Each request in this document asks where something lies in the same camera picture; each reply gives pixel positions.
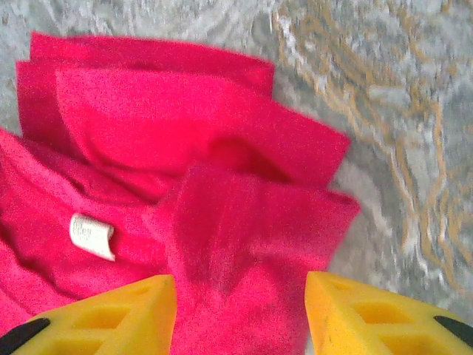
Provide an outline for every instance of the black tip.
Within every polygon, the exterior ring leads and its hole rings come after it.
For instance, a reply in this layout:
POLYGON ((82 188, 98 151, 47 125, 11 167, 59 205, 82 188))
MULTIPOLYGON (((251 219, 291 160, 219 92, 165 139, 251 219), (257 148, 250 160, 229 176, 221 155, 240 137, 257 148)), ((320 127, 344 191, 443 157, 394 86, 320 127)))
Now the black tip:
POLYGON ((51 324, 49 319, 38 318, 12 329, 0 338, 0 355, 13 354, 49 324, 51 324))
POLYGON ((435 316, 434 319, 439 322, 444 328, 448 329, 458 339, 463 340, 464 343, 473 349, 473 328, 469 325, 458 322, 455 319, 435 316))

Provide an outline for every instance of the floor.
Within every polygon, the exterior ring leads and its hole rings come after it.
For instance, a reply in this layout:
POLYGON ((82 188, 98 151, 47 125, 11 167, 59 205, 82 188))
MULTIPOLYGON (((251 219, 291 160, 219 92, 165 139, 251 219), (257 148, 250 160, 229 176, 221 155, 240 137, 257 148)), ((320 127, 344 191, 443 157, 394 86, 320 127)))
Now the floor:
POLYGON ((4 0, 0 123, 31 30, 178 38, 278 64, 277 99, 354 139, 363 213, 331 271, 473 323, 472 0, 4 0))

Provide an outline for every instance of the pink fabric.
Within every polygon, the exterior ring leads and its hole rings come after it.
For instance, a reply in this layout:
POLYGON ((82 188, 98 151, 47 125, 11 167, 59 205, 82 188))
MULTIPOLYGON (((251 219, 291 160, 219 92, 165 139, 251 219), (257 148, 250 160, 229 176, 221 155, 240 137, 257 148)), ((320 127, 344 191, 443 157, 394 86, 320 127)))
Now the pink fabric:
POLYGON ((173 274, 173 354, 301 354, 304 279, 359 206, 330 192, 349 139, 270 98, 274 67, 196 44, 33 34, 24 137, 0 130, 0 333, 173 274), (116 262, 74 213, 115 227, 116 262))

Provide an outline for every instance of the fabric fold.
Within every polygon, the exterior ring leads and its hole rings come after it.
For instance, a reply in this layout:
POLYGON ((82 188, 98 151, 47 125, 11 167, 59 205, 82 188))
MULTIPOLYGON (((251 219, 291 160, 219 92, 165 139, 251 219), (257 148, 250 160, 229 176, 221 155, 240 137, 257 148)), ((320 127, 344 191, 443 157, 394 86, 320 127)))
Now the fabric fold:
POLYGON ((359 212, 327 189, 349 138, 274 102, 274 65, 201 45, 35 33, 17 68, 24 137, 0 130, 0 332, 170 273, 172 354, 300 354, 306 274, 359 212), (114 227, 116 262, 71 243, 74 213, 114 227))

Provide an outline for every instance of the white tag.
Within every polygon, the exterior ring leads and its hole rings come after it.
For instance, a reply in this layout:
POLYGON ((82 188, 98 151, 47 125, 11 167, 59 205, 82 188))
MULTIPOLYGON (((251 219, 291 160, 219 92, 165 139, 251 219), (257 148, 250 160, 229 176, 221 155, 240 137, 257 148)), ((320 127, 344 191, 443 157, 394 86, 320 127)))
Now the white tag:
POLYGON ((74 214, 69 225, 72 244, 91 254, 110 261, 115 261, 115 255, 110 250, 109 241, 113 227, 98 222, 81 214, 74 214))

